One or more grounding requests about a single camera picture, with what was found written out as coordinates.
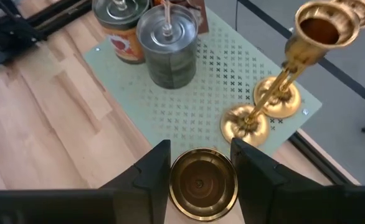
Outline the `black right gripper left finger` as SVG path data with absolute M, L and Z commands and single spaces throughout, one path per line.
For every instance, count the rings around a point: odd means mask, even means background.
M 171 142 L 98 189 L 0 190 L 0 224 L 163 224 Z

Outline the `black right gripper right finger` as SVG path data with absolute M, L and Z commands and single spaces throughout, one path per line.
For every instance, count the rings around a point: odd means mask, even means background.
M 365 186 L 321 185 L 234 138 L 245 224 L 365 224 Z

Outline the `short brass candlestick holder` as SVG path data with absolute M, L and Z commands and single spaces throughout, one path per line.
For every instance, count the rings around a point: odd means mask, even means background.
M 169 197 L 192 220 L 213 222 L 226 216 L 237 201 L 238 191 L 233 164 L 215 149 L 191 149 L 171 166 Z

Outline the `tall brass candlestick holder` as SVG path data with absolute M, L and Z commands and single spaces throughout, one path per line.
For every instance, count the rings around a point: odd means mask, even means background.
M 220 130 L 227 142 L 239 138 L 252 146 L 263 144 L 269 135 L 270 125 L 263 110 L 253 104 L 239 104 L 229 108 L 221 117 Z

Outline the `medium brass candlestick holder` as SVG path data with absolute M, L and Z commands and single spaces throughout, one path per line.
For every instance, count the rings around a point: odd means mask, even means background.
M 277 77 L 257 83 L 254 102 L 273 118 L 294 115 L 301 95 L 293 82 L 330 50 L 352 44 L 365 28 L 365 0 L 314 0 L 295 14 L 295 31 L 285 44 L 286 60 Z

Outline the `silver lidded candle tin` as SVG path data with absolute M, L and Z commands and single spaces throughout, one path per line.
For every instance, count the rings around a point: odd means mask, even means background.
M 203 0 L 161 0 L 138 21 L 136 35 L 152 81 L 178 89 L 196 74 L 197 39 L 207 32 Z
M 136 26 L 149 9 L 150 0 L 92 0 L 92 11 L 116 56 L 127 63 L 145 61 Z

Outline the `green perforated metal shelf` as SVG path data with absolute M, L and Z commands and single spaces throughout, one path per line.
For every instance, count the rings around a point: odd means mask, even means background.
M 185 87 L 157 86 L 146 65 L 122 62 L 104 41 L 85 54 L 103 86 L 151 145 L 171 141 L 171 157 L 195 147 L 224 154 L 229 144 L 220 130 L 226 109 L 253 101 L 255 84 L 280 68 L 212 11 L 210 31 L 197 41 L 197 71 Z

